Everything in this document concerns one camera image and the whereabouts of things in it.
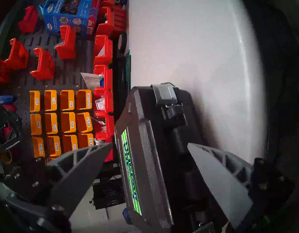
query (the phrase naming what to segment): green label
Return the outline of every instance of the green label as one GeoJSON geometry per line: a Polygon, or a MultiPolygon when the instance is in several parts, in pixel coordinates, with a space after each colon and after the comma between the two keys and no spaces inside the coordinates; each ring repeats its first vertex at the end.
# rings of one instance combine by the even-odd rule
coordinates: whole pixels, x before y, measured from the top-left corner
{"type": "Polygon", "coordinates": [[[124,130],[124,132],[122,133],[122,147],[123,147],[124,153],[125,153],[125,160],[126,160],[125,165],[126,165],[134,210],[136,212],[138,212],[140,215],[142,215],[140,205],[139,205],[138,194],[136,192],[136,183],[134,181],[134,174],[133,174],[133,170],[132,170],[132,162],[131,162],[131,157],[130,157],[130,150],[129,150],[128,140],[127,140],[127,131],[126,130],[124,130]]]}

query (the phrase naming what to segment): red box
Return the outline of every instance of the red box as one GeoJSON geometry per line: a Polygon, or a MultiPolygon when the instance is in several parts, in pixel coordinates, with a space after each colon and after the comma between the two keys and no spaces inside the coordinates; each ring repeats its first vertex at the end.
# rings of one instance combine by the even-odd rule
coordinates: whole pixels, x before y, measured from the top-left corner
{"type": "Polygon", "coordinates": [[[105,117],[106,114],[114,111],[113,93],[104,88],[96,88],[93,92],[93,105],[94,115],[96,117],[105,117]],[[105,97],[105,110],[98,110],[96,106],[96,100],[100,99],[101,96],[105,97]]]}
{"type": "Polygon", "coordinates": [[[108,69],[106,65],[95,65],[93,74],[104,75],[104,88],[105,90],[113,89],[113,70],[108,69]]]}

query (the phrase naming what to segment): white surface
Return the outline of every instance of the white surface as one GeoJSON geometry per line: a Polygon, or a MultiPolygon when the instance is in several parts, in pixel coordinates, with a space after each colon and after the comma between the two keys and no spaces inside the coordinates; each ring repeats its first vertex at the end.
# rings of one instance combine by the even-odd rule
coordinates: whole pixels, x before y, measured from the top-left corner
{"type": "Polygon", "coordinates": [[[129,0],[132,86],[191,93],[209,146],[249,163],[265,153],[266,92],[241,0],[129,0]]]}

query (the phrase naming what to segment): hanging bin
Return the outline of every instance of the hanging bin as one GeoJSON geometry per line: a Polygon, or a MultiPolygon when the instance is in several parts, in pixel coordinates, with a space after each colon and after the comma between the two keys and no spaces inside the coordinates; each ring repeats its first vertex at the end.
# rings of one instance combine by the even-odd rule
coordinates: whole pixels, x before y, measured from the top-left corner
{"type": "Polygon", "coordinates": [[[55,113],[45,113],[45,131],[47,134],[58,133],[57,115],[55,113]]]}
{"type": "Polygon", "coordinates": [[[61,130],[63,133],[74,133],[76,131],[75,113],[61,113],[61,130]]]}
{"type": "Polygon", "coordinates": [[[77,139],[78,139],[78,148],[79,149],[94,145],[93,134],[78,133],[77,139]]]}
{"type": "Polygon", "coordinates": [[[76,135],[62,135],[62,143],[65,153],[78,149],[76,135]]]}
{"type": "Polygon", "coordinates": [[[32,137],[34,157],[45,157],[44,142],[40,137],[32,137]]]}
{"type": "Polygon", "coordinates": [[[30,112],[40,111],[40,91],[30,91],[30,112]]]}
{"type": "Polygon", "coordinates": [[[77,113],[76,114],[76,126],[78,131],[81,133],[86,133],[92,131],[92,123],[90,119],[90,114],[88,112],[77,113]]]}
{"type": "Polygon", "coordinates": [[[86,110],[92,108],[91,90],[83,89],[76,92],[76,109],[86,110]]]}
{"type": "Polygon", "coordinates": [[[57,110],[57,91],[56,90],[45,90],[44,106],[45,106],[45,111],[56,111],[57,110]]]}
{"type": "Polygon", "coordinates": [[[47,136],[47,148],[50,157],[61,155],[59,136],[47,136]]]}
{"type": "Polygon", "coordinates": [[[41,135],[42,134],[42,124],[40,114],[30,114],[31,120],[31,135],[41,135]]]}
{"type": "Polygon", "coordinates": [[[74,110],[74,91],[62,90],[60,92],[60,110],[74,110]]]}

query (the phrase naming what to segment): black pegboard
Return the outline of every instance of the black pegboard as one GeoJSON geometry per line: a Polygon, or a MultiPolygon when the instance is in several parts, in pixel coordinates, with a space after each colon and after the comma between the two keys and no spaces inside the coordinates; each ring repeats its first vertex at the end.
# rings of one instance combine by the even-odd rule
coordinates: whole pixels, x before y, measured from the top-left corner
{"type": "MultiPolygon", "coordinates": [[[[93,73],[93,47],[94,42],[88,40],[76,39],[76,57],[74,60],[61,60],[58,56],[57,50],[54,49],[57,43],[60,43],[61,37],[49,36],[45,30],[43,20],[39,20],[36,26],[36,32],[29,34],[22,34],[17,40],[21,41],[27,51],[29,52],[28,64],[26,69],[16,70],[11,72],[10,84],[2,88],[1,93],[5,95],[16,95],[18,99],[14,103],[17,107],[17,114],[22,118],[22,135],[23,141],[19,144],[19,150],[22,152],[22,158],[31,158],[34,155],[32,136],[31,136],[31,124],[30,124],[30,90],[40,91],[41,111],[37,112],[41,114],[42,119],[42,137],[44,139],[44,147],[47,155],[46,145],[46,133],[45,133],[45,120],[44,120],[44,91],[49,89],[55,89],[57,91],[57,110],[51,111],[57,114],[58,120],[58,134],[50,134],[52,136],[60,136],[61,150],[63,152],[62,145],[62,133],[60,126],[60,91],[64,89],[72,89],[77,91],[79,89],[87,89],[86,84],[81,76],[81,72],[93,73]],[[37,69],[38,58],[36,57],[33,49],[42,47],[51,53],[51,56],[55,62],[55,78],[51,80],[38,81],[34,78],[30,72],[37,69]]],[[[5,51],[10,51],[11,46],[5,48],[5,51]]],[[[74,110],[73,112],[89,112],[93,116],[93,109],[74,110]]]]}

